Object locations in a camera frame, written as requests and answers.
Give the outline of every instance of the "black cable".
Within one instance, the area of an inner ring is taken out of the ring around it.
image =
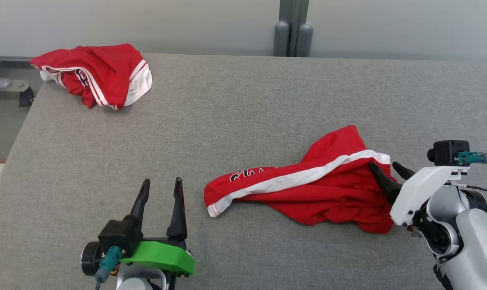
[[[474,186],[474,185],[468,185],[468,189],[479,189],[480,191],[485,191],[487,192],[487,188],[479,187],[479,186]]]
[[[151,285],[152,290],[161,290],[161,286],[155,285],[154,283],[152,283],[152,281],[150,281],[150,279],[147,279],[147,282]]]

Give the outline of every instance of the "teal connector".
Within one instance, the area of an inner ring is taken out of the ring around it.
[[[119,246],[111,246],[107,251],[106,256],[100,262],[100,268],[105,270],[113,270],[122,258],[122,250]]]
[[[484,152],[459,152],[455,158],[456,163],[483,163],[487,164],[487,153]]]
[[[107,278],[109,278],[109,273],[116,268],[121,258],[122,250],[120,250],[120,247],[111,246],[100,262],[100,269],[96,271],[95,280],[98,281],[98,283],[105,283]]]

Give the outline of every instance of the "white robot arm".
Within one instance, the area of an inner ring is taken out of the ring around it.
[[[407,179],[404,185],[394,183],[376,164],[369,167],[387,193],[395,224],[426,239],[437,260],[435,275],[444,288],[487,290],[487,202],[480,193],[455,183],[467,174],[469,163],[487,163],[487,154],[475,152],[479,156],[459,159],[459,152],[470,153],[468,142],[460,140],[440,141],[433,147],[429,159],[437,167],[414,173],[393,164]]]

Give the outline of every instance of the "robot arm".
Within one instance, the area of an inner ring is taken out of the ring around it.
[[[480,193],[454,182],[470,169],[469,163],[459,163],[464,161],[461,156],[469,153],[477,158],[471,163],[487,163],[487,154],[468,152],[468,142],[459,140],[433,147],[428,156],[437,167],[414,173],[393,164],[407,179],[404,185],[393,182],[374,163],[369,168],[392,204],[392,220],[426,239],[444,288],[487,290],[487,202]]]
[[[174,210],[166,237],[143,237],[141,225],[149,189],[150,180],[146,179],[131,213],[123,220],[110,220],[98,242],[89,242],[84,248],[81,267],[85,275],[95,277],[97,289],[111,275],[118,278],[117,290],[173,290],[177,277],[194,273],[195,260],[185,241],[188,231],[181,178],[175,180]],[[160,286],[150,279],[160,279]]]

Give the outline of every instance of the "gray fabric surface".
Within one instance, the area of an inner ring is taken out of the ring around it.
[[[147,54],[153,88],[114,112],[41,88],[0,178],[0,289],[91,289],[79,257],[151,179],[143,232],[164,236],[184,181],[187,289],[442,289],[422,239],[355,224],[302,226],[261,204],[209,218],[203,188],[236,170],[298,162],[356,124],[369,149],[430,166],[437,140],[487,151],[487,64]],[[487,187],[487,166],[467,183]],[[103,289],[113,289],[110,279]]]

